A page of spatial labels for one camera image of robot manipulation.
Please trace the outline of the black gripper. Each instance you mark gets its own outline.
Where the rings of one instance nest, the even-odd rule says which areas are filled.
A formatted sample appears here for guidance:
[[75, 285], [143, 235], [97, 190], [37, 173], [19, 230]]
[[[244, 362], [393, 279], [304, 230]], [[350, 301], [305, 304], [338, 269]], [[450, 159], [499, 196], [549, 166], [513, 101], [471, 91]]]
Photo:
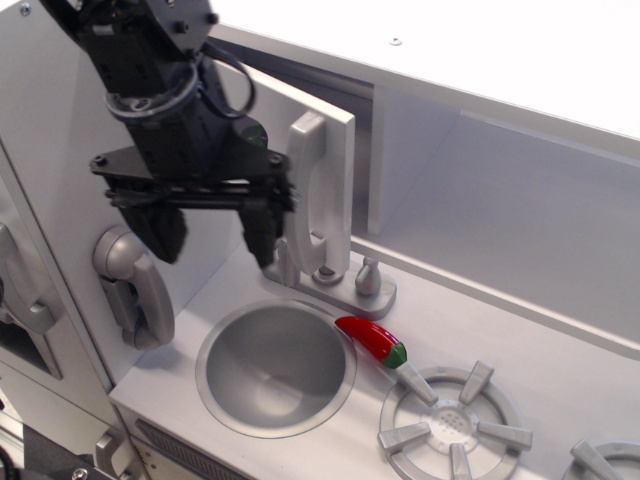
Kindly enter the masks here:
[[99, 72], [106, 107], [134, 144], [95, 157], [90, 169], [135, 235], [174, 264], [187, 235], [179, 209], [236, 210], [248, 251], [259, 267], [270, 266], [283, 212], [294, 209], [289, 161], [241, 136], [249, 118], [228, 104], [217, 69], [182, 67], [166, 85], [142, 72], [132, 79]]

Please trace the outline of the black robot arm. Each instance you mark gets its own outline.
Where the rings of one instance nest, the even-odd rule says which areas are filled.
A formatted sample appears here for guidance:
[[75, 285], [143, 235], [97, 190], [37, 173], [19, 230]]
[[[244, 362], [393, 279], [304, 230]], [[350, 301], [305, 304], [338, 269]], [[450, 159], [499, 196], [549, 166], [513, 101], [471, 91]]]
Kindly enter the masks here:
[[48, 1], [45, 10], [91, 60], [105, 104], [133, 144], [96, 157], [107, 198], [160, 260], [175, 262], [188, 209], [233, 210], [260, 267], [273, 263], [294, 210], [288, 158], [229, 104], [217, 71], [242, 64], [210, 37], [206, 1]]

